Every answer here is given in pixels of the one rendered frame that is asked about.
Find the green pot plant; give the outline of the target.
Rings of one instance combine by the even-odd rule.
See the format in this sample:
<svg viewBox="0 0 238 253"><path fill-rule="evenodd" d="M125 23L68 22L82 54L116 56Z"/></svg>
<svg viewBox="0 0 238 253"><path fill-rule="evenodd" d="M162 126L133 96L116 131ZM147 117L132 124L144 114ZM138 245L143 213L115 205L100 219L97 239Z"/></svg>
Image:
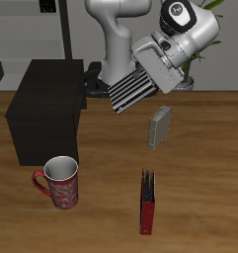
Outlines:
<svg viewBox="0 0 238 253"><path fill-rule="evenodd" d="M204 5L205 1L206 0L203 0L200 6L205 10L211 10L215 8L216 6L219 6L225 0L212 0L210 3ZM185 76L184 76L183 81L174 88L174 91L192 91L193 90L195 80L192 76L189 75L189 73L190 73L191 63L196 59L198 60L203 59L203 56L201 56L200 53L201 53L201 50L199 52L196 52L188 61L186 61L181 66L181 69L185 73Z"/></svg>

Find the dark brown desk caddy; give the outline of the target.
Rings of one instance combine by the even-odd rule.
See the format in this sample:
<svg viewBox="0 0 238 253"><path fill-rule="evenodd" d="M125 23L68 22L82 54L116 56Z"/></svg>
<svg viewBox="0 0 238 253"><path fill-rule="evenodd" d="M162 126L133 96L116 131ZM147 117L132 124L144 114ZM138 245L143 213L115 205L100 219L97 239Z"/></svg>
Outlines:
<svg viewBox="0 0 238 253"><path fill-rule="evenodd" d="M87 107L81 59L34 59L7 110L19 163L42 166L78 157L80 113Z"/></svg>

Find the red patterned mug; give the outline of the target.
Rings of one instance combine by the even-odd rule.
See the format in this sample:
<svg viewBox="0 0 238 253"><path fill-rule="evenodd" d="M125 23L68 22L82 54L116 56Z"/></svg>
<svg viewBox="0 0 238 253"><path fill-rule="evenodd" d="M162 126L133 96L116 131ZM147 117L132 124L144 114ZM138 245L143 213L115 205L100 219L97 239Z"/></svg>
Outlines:
<svg viewBox="0 0 238 253"><path fill-rule="evenodd" d="M42 170L34 172L32 181L60 210L70 210L78 202L78 164L69 156L48 160Z"/></svg>

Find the red book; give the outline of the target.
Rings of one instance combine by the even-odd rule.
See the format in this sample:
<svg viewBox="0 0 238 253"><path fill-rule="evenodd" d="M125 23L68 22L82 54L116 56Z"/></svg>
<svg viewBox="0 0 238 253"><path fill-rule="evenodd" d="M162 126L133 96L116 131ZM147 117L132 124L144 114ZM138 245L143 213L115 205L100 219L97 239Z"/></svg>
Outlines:
<svg viewBox="0 0 238 253"><path fill-rule="evenodd" d="M140 193L140 226L141 235L151 235L155 210L155 171L142 169Z"/></svg>

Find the dark vertical post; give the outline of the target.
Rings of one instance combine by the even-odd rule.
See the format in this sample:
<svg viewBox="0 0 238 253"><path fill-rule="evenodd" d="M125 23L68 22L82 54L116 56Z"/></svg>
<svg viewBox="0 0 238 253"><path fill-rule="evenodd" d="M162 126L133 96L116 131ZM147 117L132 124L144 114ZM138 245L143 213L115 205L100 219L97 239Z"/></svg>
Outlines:
<svg viewBox="0 0 238 253"><path fill-rule="evenodd" d="M60 12L60 23L61 23L64 55L66 59L71 59L72 48L71 48L71 38L70 38L69 20L67 11L67 0L58 0L58 6Z"/></svg>

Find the grey book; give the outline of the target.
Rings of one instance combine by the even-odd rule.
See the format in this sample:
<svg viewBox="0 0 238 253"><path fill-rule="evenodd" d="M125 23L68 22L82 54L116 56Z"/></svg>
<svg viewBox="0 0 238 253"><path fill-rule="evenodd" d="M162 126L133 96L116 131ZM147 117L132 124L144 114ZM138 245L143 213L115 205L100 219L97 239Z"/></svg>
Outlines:
<svg viewBox="0 0 238 253"><path fill-rule="evenodd" d="M149 120L148 146L155 149L168 135L172 109L163 106Z"/></svg>

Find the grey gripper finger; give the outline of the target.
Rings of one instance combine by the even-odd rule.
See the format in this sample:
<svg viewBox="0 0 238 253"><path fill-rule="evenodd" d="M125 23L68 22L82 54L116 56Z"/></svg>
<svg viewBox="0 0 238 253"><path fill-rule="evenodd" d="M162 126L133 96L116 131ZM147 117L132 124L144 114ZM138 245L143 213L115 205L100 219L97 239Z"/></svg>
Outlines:
<svg viewBox="0 0 238 253"><path fill-rule="evenodd" d="M142 65L138 64L136 70L133 73L134 79L138 79L142 71L144 71L144 68L142 67Z"/></svg>

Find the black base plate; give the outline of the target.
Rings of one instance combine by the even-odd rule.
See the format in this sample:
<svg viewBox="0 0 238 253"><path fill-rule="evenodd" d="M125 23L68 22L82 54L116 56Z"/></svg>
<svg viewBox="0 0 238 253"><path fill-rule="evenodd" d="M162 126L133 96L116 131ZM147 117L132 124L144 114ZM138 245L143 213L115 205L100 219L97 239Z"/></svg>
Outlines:
<svg viewBox="0 0 238 253"><path fill-rule="evenodd" d="M110 98L108 84L99 79L102 62L92 62L84 73L86 96L89 98Z"/></svg>

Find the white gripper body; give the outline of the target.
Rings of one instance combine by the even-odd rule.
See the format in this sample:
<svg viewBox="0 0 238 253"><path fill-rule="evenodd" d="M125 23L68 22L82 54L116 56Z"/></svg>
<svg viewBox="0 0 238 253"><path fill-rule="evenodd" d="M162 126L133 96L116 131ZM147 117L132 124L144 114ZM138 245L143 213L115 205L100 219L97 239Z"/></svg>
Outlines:
<svg viewBox="0 0 238 253"><path fill-rule="evenodd" d="M184 73L176 69L151 37L145 37L131 47L132 55L140 63L158 88L167 94L183 79Z"/></svg>

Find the black items on background shelf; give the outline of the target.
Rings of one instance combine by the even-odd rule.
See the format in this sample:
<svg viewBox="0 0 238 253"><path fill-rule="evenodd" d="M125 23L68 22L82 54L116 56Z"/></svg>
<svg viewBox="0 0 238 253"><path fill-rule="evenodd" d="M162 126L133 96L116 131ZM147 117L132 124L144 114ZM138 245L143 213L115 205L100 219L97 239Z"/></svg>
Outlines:
<svg viewBox="0 0 238 253"><path fill-rule="evenodd" d="M40 11L42 13L55 13L56 5L55 0L39 0Z"/></svg>

